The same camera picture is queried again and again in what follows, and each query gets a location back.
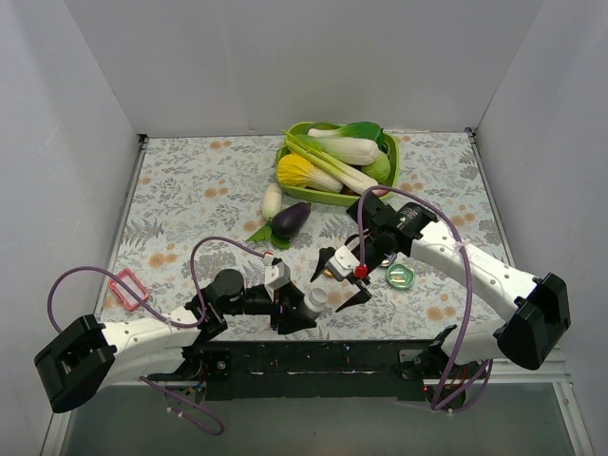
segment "plastic vegetable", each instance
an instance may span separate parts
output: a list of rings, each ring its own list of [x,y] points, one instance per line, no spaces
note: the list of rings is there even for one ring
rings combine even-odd
[[[266,222],[264,226],[262,226],[252,235],[250,235],[247,240],[249,242],[261,242],[262,240],[270,240],[270,242],[277,249],[289,249],[289,240],[286,237],[281,237],[273,233],[273,226],[270,221]]]
[[[378,147],[382,147],[384,144],[382,127],[373,122],[355,122],[340,127],[336,127],[332,123],[313,123],[308,130],[308,134],[315,138],[332,136],[362,138],[374,141],[378,144]]]
[[[262,216],[270,220],[281,210],[281,202],[283,201],[283,192],[277,183],[271,183],[264,193],[262,200]]]
[[[308,202],[299,202],[283,209],[271,221],[273,235],[292,238],[300,231],[310,214],[311,205]]]
[[[372,164],[380,149],[372,140],[360,138],[313,138],[308,135],[296,135],[304,143],[321,144],[323,151],[346,164]]]
[[[303,142],[287,131],[283,131],[283,133],[285,133],[285,136],[287,137],[287,147],[292,152],[304,157],[326,173],[331,174],[349,187],[353,192],[361,195],[368,187],[378,183],[361,171],[358,171],[342,161],[335,159],[326,152],[323,152],[320,144],[315,140]]]
[[[342,190],[339,180],[296,154],[286,155],[278,162],[276,176],[283,185],[308,186],[331,193]]]
[[[380,153],[372,164],[361,166],[361,171],[371,178],[376,179],[379,183],[384,183],[387,181],[390,174],[389,157],[384,153]]]

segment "glass panel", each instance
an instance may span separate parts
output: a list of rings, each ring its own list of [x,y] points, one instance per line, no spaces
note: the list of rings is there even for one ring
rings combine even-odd
[[[574,454],[550,384],[490,385],[475,407],[451,419],[387,398],[207,405],[226,423],[219,438],[167,413],[150,388],[105,389],[72,413],[63,454]]]

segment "floral tablecloth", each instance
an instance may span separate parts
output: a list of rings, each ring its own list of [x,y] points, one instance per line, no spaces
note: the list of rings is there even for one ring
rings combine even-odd
[[[467,135],[391,133],[400,143],[401,188],[441,207],[466,238],[505,260]],[[112,270],[130,268],[151,293],[150,303],[164,312],[189,301],[194,295],[188,267],[193,245],[211,235],[244,241],[264,223],[261,198],[274,181],[280,142],[278,136],[150,140]],[[283,207],[295,202],[285,197]],[[389,202],[398,208],[405,200],[393,196]],[[292,247],[280,252],[304,292],[310,287],[319,248],[337,247],[355,232],[345,209],[314,204]],[[262,252],[271,249],[265,243],[249,245]],[[317,319],[316,329],[282,336],[269,329],[268,316],[227,316],[229,330],[217,339],[431,338],[446,325],[457,323],[464,309],[464,288],[423,263],[400,259],[416,273],[408,291],[392,289],[384,271],[376,270],[371,275],[373,300],[335,313],[356,289],[346,281],[337,283],[322,276],[314,285],[321,283],[327,290],[330,306]],[[248,285],[262,282],[259,259],[225,243],[208,243],[199,249],[201,285],[227,267],[240,269]],[[141,309],[127,312],[111,292],[98,313],[103,321],[146,316]],[[491,308],[475,299],[471,321],[494,316]]]

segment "eggplant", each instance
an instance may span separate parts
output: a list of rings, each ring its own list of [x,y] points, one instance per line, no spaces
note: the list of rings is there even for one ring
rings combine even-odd
[[[311,204],[309,202],[299,202],[283,209],[271,220],[273,234],[282,238],[293,238],[304,226],[310,214]]]

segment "pink object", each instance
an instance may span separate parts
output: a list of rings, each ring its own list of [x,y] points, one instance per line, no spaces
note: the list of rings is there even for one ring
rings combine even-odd
[[[384,197],[388,192],[389,190],[383,189],[373,190],[373,193],[375,193],[377,197]]]
[[[128,285],[128,287],[133,290],[142,300],[148,300],[148,298],[150,297],[150,293],[135,277],[133,271],[131,271],[130,269],[123,269],[122,271],[117,273],[117,277],[122,280],[126,285]],[[129,293],[121,285],[119,285],[116,280],[110,280],[108,282],[108,285],[112,292],[114,292],[114,295],[116,295],[121,300],[124,307],[128,311],[133,312],[135,309],[140,307],[140,303],[137,301],[137,299],[135,299],[135,297],[133,297],[131,293]]]

